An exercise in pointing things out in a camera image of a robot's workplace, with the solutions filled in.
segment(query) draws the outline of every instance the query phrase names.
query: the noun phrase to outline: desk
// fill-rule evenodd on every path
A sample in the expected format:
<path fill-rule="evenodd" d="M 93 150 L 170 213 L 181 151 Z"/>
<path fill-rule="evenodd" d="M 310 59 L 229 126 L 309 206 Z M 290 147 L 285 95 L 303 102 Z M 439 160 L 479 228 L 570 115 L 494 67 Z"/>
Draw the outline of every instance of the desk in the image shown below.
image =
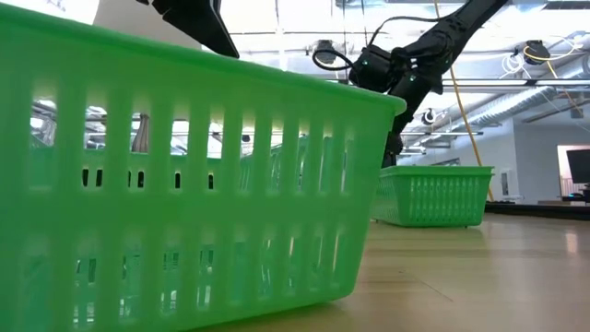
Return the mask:
<path fill-rule="evenodd" d="M 346 299 L 202 331 L 586 332 L 589 326 L 590 223 L 487 215 L 473 229 L 372 223 L 357 288 Z"/>

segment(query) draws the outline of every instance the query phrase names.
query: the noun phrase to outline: table surface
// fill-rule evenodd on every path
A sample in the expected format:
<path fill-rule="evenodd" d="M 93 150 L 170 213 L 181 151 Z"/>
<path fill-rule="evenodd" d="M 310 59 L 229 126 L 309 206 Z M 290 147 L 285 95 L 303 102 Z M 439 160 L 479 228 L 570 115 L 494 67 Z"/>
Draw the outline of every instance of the table surface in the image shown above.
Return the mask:
<path fill-rule="evenodd" d="M 347 298 L 200 331 L 590 331 L 590 222 L 371 225 Z"/>

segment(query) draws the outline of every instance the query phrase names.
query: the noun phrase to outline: computer monitor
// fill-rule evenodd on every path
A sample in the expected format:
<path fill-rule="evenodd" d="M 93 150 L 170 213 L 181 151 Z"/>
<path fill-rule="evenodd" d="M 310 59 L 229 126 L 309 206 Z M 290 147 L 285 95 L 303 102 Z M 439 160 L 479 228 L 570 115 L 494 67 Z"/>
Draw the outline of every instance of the computer monitor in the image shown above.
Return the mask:
<path fill-rule="evenodd" d="M 572 181 L 575 184 L 590 184 L 590 149 L 568 151 Z"/>

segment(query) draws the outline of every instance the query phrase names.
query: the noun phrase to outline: green plastic basket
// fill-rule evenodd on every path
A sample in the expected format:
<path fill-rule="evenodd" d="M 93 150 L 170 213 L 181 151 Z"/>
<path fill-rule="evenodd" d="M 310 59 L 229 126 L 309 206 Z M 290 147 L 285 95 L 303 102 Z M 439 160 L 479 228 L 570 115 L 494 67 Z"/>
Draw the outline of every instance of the green plastic basket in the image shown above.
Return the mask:
<path fill-rule="evenodd" d="M 352 292 L 401 100 L 4 5 L 0 49 L 0 331 L 186 330 Z M 30 142 L 41 97 L 51 148 Z M 104 151 L 83 149 L 89 105 Z M 129 152 L 134 112 L 148 154 Z"/>
<path fill-rule="evenodd" d="M 478 226 L 491 170 L 447 166 L 382 169 L 372 219 L 404 227 Z"/>

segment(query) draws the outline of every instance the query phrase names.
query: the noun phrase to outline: basket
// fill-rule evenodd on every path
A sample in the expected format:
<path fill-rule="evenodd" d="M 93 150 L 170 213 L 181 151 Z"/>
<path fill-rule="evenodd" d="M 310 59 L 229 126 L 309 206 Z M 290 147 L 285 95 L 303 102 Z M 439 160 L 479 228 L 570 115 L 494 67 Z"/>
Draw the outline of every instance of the basket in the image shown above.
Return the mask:
<path fill-rule="evenodd" d="M 186 330 L 352 292 L 401 100 L 4 5 L 0 48 L 0 331 Z M 48 96 L 50 148 L 30 142 Z M 89 105 L 107 112 L 103 151 L 81 144 Z"/>
<path fill-rule="evenodd" d="M 395 166 L 381 170 L 372 219 L 404 227 L 478 226 L 491 167 Z"/>

